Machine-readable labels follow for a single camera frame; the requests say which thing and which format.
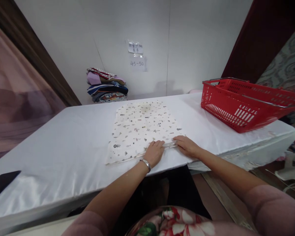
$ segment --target silver bracelet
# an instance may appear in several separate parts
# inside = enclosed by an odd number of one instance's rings
[[[147,165],[147,167],[148,167],[148,173],[151,171],[151,166],[150,166],[150,164],[148,163],[148,161],[146,160],[146,159],[140,159],[140,161],[143,161],[146,165]]]

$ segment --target stack of clothes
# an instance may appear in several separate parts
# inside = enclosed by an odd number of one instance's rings
[[[92,96],[93,102],[127,100],[128,89],[124,79],[98,68],[88,68],[87,75],[87,83],[91,85],[87,92]]]

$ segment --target white cable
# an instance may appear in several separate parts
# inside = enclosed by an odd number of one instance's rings
[[[295,188],[295,186],[294,186],[294,185],[295,185],[295,183],[294,183],[294,184],[291,184],[291,185],[289,185],[288,187],[285,187],[285,188],[283,189],[283,192],[284,192],[284,193],[286,193],[286,191],[287,191],[287,190],[289,190],[290,188],[294,189],[294,188]]]
[[[270,170],[266,169],[266,171],[269,171],[271,174],[273,174],[274,176],[276,176],[283,184],[285,184],[287,186],[287,188],[289,189],[292,189],[295,191],[295,189],[293,189],[292,187],[290,187],[289,185],[287,185],[286,183],[283,182],[283,180],[281,180],[276,174],[272,173]]]

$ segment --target pink curtain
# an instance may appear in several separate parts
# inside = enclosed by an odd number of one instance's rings
[[[65,107],[0,30],[0,157]]]

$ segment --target white wall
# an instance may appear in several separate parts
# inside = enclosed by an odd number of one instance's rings
[[[15,0],[82,104],[86,68],[126,79],[129,99],[182,94],[220,77],[252,0]],[[126,39],[148,72],[133,72]]]
[[[167,95],[220,78],[252,0],[171,0]]]

